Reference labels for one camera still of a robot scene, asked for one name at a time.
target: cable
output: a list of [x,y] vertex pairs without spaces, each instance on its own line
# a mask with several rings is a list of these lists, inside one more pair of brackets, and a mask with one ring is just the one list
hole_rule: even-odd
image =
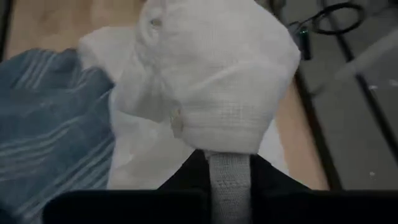
[[[358,14],[358,20],[351,26],[345,28],[345,29],[340,29],[340,30],[325,30],[320,28],[320,22],[326,18],[326,16],[329,13],[335,12],[340,9],[353,9],[354,11],[357,12]],[[300,30],[308,21],[311,21],[312,23],[312,31],[317,33],[317,34],[323,34],[323,35],[338,35],[338,34],[345,34],[353,29],[358,28],[363,21],[365,20],[366,14],[365,10],[362,6],[358,4],[354,4],[351,2],[344,2],[344,3],[339,3],[339,4],[334,4],[332,6],[328,6],[318,12],[316,15],[302,21],[302,22],[292,22],[289,24],[289,26],[298,24],[298,27],[294,30],[294,34],[297,33],[298,30]]]

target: gauze-wrapped object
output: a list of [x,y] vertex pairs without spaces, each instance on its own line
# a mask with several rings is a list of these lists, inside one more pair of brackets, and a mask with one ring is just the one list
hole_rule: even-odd
[[[108,187],[159,187],[192,153],[189,145],[199,147],[195,142],[213,151],[258,151],[299,52],[267,11],[242,2],[147,1],[134,30],[104,28],[81,40],[83,64],[103,65],[117,83],[110,102],[116,147]],[[116,32],[121,41],[103,42]],[[127,60],[113,60],[110,47],[99,47],[128,39]],[[173,138],[170,115],[176,111],[187,144]],[[231,138],[213,147],[217,142],[207,136],[222,130]],[[275,125],[267,133],[262,145],[269,151],[262,156],[282,161],[273,164],[283,170]]]

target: gray fabric strap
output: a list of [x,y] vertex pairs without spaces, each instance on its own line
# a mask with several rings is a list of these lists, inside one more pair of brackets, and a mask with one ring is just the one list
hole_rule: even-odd
[[249,155],[208,155],[214,224],[251,222]]

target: wooden table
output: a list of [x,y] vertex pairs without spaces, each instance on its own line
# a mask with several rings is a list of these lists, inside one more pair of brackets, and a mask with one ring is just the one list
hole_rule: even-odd
[[[103,26],[133,26],[143,0],[14,0],[6,58],[31,48],[76,47]],[[290,175],[313,189],[327,189],[299,95],[292,84],[277,112]]]

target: blue cloth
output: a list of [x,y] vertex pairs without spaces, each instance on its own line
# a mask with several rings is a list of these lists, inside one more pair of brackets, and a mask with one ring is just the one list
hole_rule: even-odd
[[114,147],[113,87],[75,50],[32,49],[0,64],[0,204],[20,222],[70,190],[104,189]]

